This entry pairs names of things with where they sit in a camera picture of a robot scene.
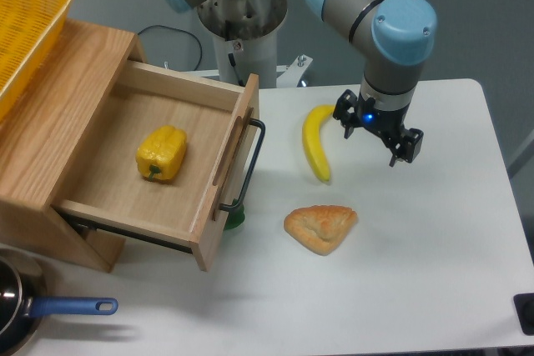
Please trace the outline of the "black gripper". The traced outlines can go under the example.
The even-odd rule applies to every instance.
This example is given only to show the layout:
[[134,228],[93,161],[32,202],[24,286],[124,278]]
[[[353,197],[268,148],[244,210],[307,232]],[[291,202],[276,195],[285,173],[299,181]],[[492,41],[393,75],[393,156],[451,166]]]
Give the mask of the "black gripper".
[[386,110],[378,98],[364,98],[346,89],[337,99],[333,118],[349,138],[356,128],[363,128],[380,138],[391,151],[390,167],[397,162],[413,163],[421,151],[424,133],[418,128],[405,128],[404,119],[409,104],[402,108]]

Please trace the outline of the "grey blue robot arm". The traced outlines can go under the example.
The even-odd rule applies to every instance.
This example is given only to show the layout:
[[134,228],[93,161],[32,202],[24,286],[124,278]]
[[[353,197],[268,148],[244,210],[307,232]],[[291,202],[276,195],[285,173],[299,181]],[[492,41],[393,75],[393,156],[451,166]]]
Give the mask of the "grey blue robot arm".
[[[275,85],[276,34],[287,0],[165,0],[177,13],[195,10],[215,47],[220,77],[242,83],[259,74]],[[422,68],[435,43],[437,16],[426,0],[305,0],[365,57],[360,91],[345,92],[334,117],[351,135],[363,128],[390,150],[393,162],[410,163],[421,150],[423,133],[404,119]]]

